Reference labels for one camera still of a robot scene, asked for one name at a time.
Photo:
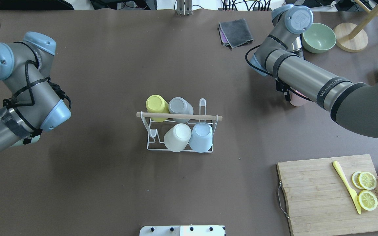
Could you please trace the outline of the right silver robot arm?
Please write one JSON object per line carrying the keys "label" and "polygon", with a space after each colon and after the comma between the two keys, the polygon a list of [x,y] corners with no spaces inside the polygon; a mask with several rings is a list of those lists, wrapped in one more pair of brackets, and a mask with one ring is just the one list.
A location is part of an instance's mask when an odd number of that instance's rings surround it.
{"label": "right silver robot arm", "polygon": [[272,20],[274,29],[247,63],[281,84],[278,91],[292,88],[329,111],[341,127],[378,138],[378,82],[354,84],[289,52],[289,46],[313,23],[308,7],[287,4],[272,11]]}

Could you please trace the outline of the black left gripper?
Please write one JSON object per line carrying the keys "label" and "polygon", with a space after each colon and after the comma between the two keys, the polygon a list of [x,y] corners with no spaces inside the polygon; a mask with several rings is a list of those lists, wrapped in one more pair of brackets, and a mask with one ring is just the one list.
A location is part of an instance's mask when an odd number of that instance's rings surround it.
{"label": "black left gripper", "polygon": [[22,144],[27,145],[30,143],[36,143],[40,139],[40,135],[42,134],[42,132],[42,129],[35,130],[30,136],[23,139]]}

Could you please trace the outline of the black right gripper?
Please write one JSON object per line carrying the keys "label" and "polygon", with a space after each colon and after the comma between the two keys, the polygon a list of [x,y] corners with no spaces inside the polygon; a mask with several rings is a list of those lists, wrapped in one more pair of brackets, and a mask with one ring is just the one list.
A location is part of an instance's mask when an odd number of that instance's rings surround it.
{"label": "black right gripper", "polygon": [[289,93],[290,87],[285,82],[282,82],[279,79],[275,79],[275,82],[276,82],[276,90],[284,94],[286,101],[290,101],[291,100],[290,93]]}

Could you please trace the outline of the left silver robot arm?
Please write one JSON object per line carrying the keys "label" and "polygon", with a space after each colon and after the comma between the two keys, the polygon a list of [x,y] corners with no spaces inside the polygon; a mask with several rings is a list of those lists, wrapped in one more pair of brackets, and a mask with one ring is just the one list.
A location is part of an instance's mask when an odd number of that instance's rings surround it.
{"label": "left silver robot arm", "polygon": [[71,99],[51,82],[56,42],[29,31],[21,41],[0,43],[0,81],[11,91],[0,108],[0,152],[22,142],[29,144],[43,131],[67,121]]}

